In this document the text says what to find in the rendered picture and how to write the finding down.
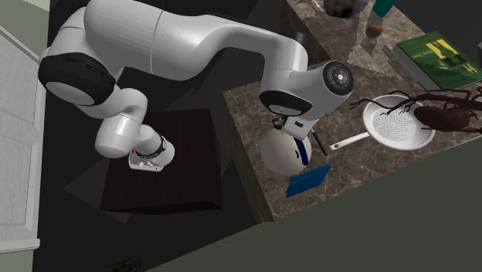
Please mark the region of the thin black pen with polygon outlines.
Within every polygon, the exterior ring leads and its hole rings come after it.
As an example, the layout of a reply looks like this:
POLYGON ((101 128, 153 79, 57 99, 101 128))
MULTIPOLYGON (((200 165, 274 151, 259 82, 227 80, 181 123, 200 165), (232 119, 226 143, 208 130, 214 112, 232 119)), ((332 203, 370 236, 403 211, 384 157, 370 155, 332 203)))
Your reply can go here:
POLYGON ((319 138, 318 134, 315 132, 315 130, 314 130, 313 128, 311 129, 311 133, 312 133, 312 135, 314 136, 315 141, 317 142, 318 146, 320 147, 322 153, 323 153, 325 156, 328 156, 328 152, 327 152, 325 146, 323 145, 321 139, 319 138))

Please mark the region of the blue toothed scraper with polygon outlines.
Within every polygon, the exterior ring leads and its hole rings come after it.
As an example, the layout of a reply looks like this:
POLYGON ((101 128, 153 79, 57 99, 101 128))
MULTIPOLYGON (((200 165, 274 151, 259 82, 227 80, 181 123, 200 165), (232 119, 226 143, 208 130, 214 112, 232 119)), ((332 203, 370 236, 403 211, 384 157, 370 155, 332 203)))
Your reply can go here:
POLYGON ((291 176, 290 183, 285 191, 286 197, 289 198, 320 186, 330 169, 331 166, 326 164, 307 172, 291 176))

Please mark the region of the dark robot stand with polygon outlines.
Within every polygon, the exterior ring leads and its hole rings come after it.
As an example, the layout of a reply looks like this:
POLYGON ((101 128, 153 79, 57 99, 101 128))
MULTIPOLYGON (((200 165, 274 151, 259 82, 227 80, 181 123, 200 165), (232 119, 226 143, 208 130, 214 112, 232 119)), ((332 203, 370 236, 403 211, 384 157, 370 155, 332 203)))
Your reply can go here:
POLYGON ((148 113, 150 125, 174 145, 160 172, 134 170, 126 157, 111 159, 100 209, 167 214, 222 207, 219 143, 209 109, 148 113))

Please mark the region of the white frying pan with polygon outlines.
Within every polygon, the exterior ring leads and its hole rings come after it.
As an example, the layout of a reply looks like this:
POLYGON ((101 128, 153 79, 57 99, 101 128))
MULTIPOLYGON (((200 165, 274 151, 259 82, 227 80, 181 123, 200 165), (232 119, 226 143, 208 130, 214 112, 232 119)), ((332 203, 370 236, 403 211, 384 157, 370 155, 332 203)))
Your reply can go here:
POLYGON ((436 132, 423 129, 423 124, 416 119, 414 111, 422 106, 420 102, 415 102, 409 111, 398 107, 389 112, 390 107, 403 100, 406 97, 400 94, 386 94, 374 99, 377 104, 368 102, 362 114, 365 132, 332 144, 329 148, 336 151, 367 137, 400 151, 413 151, 427 146, 436 132))

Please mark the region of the small brown round fruit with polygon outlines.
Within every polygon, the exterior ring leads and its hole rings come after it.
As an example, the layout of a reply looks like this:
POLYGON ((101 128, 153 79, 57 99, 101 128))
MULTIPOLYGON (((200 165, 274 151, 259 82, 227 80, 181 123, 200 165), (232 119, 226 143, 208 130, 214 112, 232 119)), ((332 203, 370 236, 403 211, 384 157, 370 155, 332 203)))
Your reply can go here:
POLYGON ((382 24, 372 23, 367 26, 365 34, 368 38, 376 38, 380 36, 383 32, 382 24))

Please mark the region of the brown vase with bare branches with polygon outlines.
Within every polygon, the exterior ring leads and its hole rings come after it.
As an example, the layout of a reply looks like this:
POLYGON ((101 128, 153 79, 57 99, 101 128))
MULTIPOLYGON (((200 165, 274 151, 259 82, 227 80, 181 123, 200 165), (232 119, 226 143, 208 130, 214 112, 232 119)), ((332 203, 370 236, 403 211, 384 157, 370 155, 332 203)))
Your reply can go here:
POLYGON ((470 90, 448 89, 454 93, 465 94, 464 97, 452 97, 450 95, 438 94, 438 90, 424 90, 422 94, 410 96, 401 90, 394 90, 387 93, 401 94, 403 100, 394 106, 385 106, 375 99, 362 98, 352 104, 351 109, 359 104, 369 102, 387 109, 384 115, 389 115, 393 111, 403 106, 403 112, 409 112, 411 107, 421 101, 443 102, 442 107, 421 106, 417 107, 413 113, 416 119, 424 124, 423 130, 434 130, 442 132, 465 132, 471 134, 482 134, 482 127, 471 127, 470 119, 478 119, 478 111, 482 112, 482 86, 477 87, 477 93, 473 94, 470 90))

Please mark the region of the green book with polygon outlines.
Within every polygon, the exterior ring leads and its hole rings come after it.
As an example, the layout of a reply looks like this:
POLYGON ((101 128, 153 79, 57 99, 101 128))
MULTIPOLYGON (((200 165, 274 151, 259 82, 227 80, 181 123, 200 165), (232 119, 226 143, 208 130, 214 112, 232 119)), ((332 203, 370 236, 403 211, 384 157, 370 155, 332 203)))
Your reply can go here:
POLYGON ((439 32, 383 49, 425 90, 462 90, 482 81, 482 68, 439 32))

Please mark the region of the white panelled door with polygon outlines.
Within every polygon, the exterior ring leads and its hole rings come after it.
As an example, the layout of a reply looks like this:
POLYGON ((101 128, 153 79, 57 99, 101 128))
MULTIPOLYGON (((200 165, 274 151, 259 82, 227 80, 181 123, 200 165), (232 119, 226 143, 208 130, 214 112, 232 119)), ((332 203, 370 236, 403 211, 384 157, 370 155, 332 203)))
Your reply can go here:
POLYGON ((0 26, 0 254, 39 248, 46 90, 39 57, 0 26))

